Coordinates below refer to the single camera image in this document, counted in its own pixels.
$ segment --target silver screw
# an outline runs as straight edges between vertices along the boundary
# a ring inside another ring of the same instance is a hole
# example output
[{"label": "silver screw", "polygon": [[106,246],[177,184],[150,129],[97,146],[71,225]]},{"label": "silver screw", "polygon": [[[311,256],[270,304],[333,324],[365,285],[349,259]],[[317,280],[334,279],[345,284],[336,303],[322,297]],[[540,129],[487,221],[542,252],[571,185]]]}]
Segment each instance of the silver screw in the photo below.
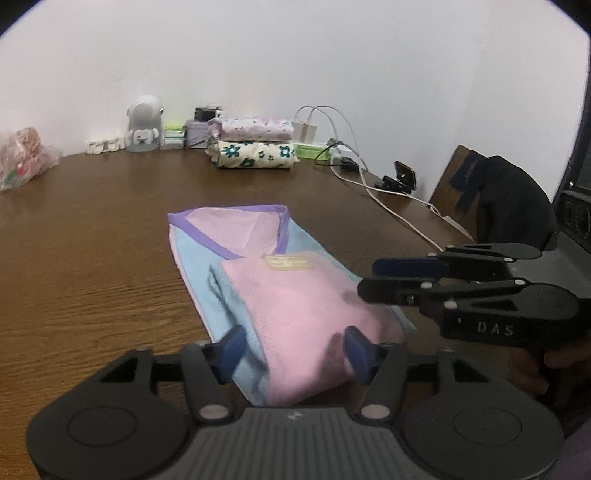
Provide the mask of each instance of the silver screw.
[{"label": "silver screw", "polygon": [[230,411],[223,405],[205,405],[199,410],[199,416],[205,420],[221,420],[229,415]]},{"label": "silver screw", "polygon": [[386,405],[372,403],[361,409],[361,415],[370,420],[383,420],[390,415],[390,409]]}]

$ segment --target pink floral cloth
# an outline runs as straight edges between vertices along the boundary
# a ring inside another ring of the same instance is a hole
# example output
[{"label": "pink floral cloth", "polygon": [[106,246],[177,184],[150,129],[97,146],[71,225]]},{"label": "pink floral cloth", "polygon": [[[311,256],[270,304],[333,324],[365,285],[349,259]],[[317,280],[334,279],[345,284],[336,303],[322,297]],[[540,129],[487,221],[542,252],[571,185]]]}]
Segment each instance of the pink floral cloth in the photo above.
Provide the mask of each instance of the pink floral cloth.
[{"label": "pink floral cloth", "polygon": [[289,120],[265,118],[214,118],[209,121],[209,134],[216,140],[271,141],[291,140],[294,128]]}]

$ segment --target plastic bag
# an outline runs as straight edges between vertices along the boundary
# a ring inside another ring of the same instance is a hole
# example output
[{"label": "plastic bag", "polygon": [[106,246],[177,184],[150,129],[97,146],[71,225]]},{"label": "plastic bag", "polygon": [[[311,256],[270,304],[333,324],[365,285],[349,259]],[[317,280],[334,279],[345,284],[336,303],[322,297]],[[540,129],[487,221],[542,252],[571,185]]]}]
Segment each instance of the plastic bag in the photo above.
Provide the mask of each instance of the plastic bag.
[{"label": "plastic bag", "polygon": [[59,164],[62,151],[41,145],[34,128],[0,132],[0,192],[14,189]]}]

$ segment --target white logo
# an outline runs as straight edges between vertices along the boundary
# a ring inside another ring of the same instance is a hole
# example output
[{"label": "white logo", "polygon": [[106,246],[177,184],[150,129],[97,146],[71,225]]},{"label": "white logo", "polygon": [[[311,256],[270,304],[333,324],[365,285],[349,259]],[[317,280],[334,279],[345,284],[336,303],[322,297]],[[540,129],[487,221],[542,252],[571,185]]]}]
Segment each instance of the white logo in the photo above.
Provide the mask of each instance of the white logo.
[{"label": "white logo", "polygon": [[292,421],[296,421],[299,420],[300,418],[302,418],[304,416],[303,413],[299,412],[299,411],[295,411],[293,413],[290,413],[287,418],[292,420]]}]

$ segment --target table surface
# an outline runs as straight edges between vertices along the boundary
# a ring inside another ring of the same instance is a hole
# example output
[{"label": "table surface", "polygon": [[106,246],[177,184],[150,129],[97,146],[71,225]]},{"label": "table surface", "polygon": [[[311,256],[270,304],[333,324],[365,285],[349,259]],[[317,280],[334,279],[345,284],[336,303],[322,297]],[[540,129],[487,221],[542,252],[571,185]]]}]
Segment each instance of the table surface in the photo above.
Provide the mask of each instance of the table surface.
[{"label": "table surface", "polygon": [[[384,201],[439,245],[467,239],[410,199]],[[25,448],[35,413],[129,349],[173,353],[207,334],[168,244],[168,212],[201,206],[287,205],[335,258],[368,275],[379,257],[432,247],[329,168],[217,170],[200,151],[75,155],[0,193],[0,479],[37,478]],[[490,370],[505,352],[444,340],[417,325],[417,353],[452,345]]]}]

